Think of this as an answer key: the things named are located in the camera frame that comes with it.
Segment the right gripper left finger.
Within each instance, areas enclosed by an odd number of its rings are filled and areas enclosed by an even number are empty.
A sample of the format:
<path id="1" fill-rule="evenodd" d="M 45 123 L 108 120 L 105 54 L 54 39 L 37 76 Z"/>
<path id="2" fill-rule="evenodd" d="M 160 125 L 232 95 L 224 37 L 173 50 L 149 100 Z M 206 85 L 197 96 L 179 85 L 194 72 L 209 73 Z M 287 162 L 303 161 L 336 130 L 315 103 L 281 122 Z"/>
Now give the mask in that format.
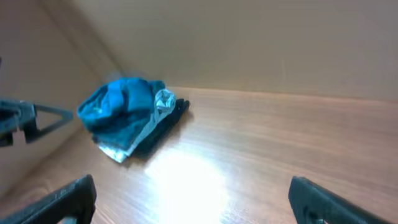
<path id="1" fill-rule="evenodd" d="M 96 202 L 93 177 L 85 175 L 6 218 L 1 224 L 91 223 Z"/>

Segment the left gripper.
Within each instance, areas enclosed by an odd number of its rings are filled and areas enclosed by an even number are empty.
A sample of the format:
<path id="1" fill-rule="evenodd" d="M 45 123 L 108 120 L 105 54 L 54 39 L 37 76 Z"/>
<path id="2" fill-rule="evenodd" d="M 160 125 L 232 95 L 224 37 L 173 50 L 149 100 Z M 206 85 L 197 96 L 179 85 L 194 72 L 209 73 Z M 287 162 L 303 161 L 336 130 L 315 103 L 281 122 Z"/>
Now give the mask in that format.
<path id="1" fill-rule="evenodd" d="M 13 133 L 22 131 L 32 144 L 73 120 L 69 110 L 33 105 L 26 101 L 1 100 L 1 147 L 13 145 Z"/>

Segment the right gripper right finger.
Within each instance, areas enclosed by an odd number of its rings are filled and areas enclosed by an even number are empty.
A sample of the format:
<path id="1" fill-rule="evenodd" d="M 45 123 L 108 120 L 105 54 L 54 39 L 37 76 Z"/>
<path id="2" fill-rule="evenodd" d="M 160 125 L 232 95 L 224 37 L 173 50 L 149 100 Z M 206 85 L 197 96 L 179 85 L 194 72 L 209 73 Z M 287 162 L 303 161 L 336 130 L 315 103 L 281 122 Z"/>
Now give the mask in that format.
<path id="1" fill-rule="evenodd" d="M 389 223 L 305 177 L 292 177 L 289 202 L 298 224 Z"/>

